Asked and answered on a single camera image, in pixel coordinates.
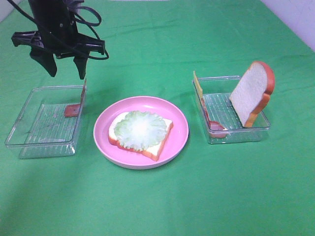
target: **bread slice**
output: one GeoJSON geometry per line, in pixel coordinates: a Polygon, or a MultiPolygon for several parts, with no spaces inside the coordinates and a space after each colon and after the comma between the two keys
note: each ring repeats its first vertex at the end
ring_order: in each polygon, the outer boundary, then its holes
{"type": "Polygon", "coordinates": [[[164,148],[164,144],[165,144],[165,141],[166,139],[168,138],[168,135],[170,133],[170,130],[172,129],[173,127],[173,121],[170,120],[170,119],[165,119],[163,118],[163,120],[165,121],[166,123],[166,129],[167,129],[167,134],[164,138],[163,141],[161,141],[159,144],[155,145],[155,146],[151,146],[151,147],[148,147],[146,150],[143,150],[143,151],[137,151],[137,150],[134,150],[133,148],[125,148],[123,147],[119,140],[117,139],[115,133],[114,133],[114,129],[115,129],[115,126],[116,124],[123,120],[126,115],[128,114],[129,112],[123,112],[123,113],[120,113],[118,116],[116,116],[116,118],[113,120],[113,122],[111,123],[111,125],[109,126],[109,129],[108,129],[108,141],[110,144],[112,145],[116,145],[117,147],[121,148],[121,149],[124,149],[124,150],[127,150],[127,151],[133,151],[133,152],[136,152],[136,153],[140,153],[154,161],[158,161],[159,159],[159,156],[164,148]]]}
{"type": "Polygon", "coordinates": [[[274,88],[275,75],[270,66],[254,61],[229,97],[244,127],[252,127],[274,88]]]}

